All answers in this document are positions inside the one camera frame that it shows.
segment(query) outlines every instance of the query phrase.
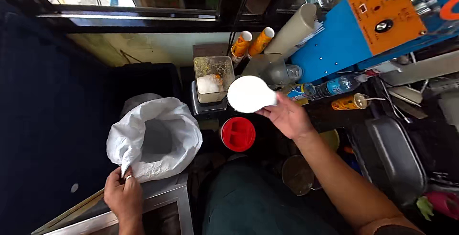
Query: red container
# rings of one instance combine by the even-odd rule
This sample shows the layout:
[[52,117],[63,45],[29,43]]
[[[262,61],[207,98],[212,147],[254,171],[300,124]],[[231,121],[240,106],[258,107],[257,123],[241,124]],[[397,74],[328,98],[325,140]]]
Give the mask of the red container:
[[220,138],[230,150],[243,152],[255,142],[255,127],[246,118],[233,117],[221,127]]

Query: white plastic sack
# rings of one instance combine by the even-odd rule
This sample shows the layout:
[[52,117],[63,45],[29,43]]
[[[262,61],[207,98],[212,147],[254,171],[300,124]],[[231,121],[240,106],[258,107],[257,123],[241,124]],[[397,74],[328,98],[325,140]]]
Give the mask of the white plastic sack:
[[141,94],[124,103],[123,114],[107,139],[107,156],[122,175],[132,166],[139,182],[174,176],[201,147],[198,123],[177,98]]

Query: cardboard tube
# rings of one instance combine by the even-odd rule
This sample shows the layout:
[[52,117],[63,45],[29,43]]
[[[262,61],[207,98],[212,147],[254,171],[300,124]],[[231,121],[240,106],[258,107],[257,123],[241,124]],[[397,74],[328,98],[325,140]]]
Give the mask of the cardboard tube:
[[276,38],[267,46],[264,53],[280,53],[283,58],[295,53],[299,49],[295,46],[314,31],[316,10],[317,7],[314,4],[303,4],[280,29]]

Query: window frame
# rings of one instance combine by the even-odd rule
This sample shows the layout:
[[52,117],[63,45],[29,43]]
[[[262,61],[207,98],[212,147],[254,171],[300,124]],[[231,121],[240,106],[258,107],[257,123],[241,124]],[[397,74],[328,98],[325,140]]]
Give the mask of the window frame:
[[243,0],[219,0],[216,10],[52,4],[6,0],[26,15],[63,33],[220,33],[278,31],[295,10],[278,10],[294,0],[271,0],[263,15],[240,13]]

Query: white plastic scoop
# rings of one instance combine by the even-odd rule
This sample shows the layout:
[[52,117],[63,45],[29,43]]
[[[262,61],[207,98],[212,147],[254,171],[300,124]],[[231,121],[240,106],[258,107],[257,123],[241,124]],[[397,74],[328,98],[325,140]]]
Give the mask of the white plastic scoop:
[[276,105],[277,95],[261,78],[243,76],[229,86],[228,103],[236,111],[254,113],[265,106]]

